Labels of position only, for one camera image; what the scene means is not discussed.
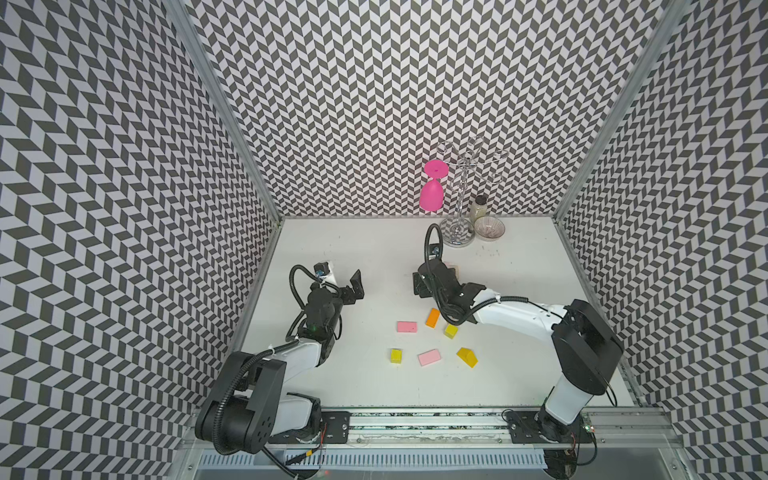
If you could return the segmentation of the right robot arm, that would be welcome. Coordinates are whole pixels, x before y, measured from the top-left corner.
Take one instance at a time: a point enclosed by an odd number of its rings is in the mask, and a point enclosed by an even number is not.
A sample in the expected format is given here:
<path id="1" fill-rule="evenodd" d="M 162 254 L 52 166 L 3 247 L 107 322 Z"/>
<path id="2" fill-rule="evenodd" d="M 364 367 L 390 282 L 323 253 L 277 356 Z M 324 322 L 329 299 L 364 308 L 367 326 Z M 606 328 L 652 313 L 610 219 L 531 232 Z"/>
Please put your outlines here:
<path id="1" fill-rule="evenodd" d="M 611 391 L 611 379 L 622 359 L 624 344 L 587 301 L 540 305 L 527 297 L 502 295 L 482 284 L 461 283 L 442 259 L 443 235 L 429 225 L 423 263 L 413 274 L 414 292 L 432 298 L 451 326 L 465 323 L 505 328 L 536 339 L 553 349 L 561 375 L 533 415 L 535 434 L 547 443 L 574 439 L 580 414 L 595 396 Z"/>

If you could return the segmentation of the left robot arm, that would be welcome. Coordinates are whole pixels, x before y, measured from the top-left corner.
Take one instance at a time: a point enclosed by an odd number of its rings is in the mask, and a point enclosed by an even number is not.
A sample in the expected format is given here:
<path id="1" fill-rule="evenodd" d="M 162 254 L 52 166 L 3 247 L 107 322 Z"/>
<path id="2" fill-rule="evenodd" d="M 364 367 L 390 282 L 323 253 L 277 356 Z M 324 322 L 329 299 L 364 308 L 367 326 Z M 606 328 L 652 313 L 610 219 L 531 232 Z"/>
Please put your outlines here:
<path id="1" fill-rule="evenodd" d="M 343 333 L 342 310 L 362 300 L 362 272 L 340 286 L 328 262 L 293 266 L 290 292 L 299 314 L 285 342 L 257 354 L 227 358 L 195 421 L 197 439 L 222 455 L 259 453 L 269 443 L 313 443 L 323 433 L 321 400 L 285 384 L 323 365 Z"/>

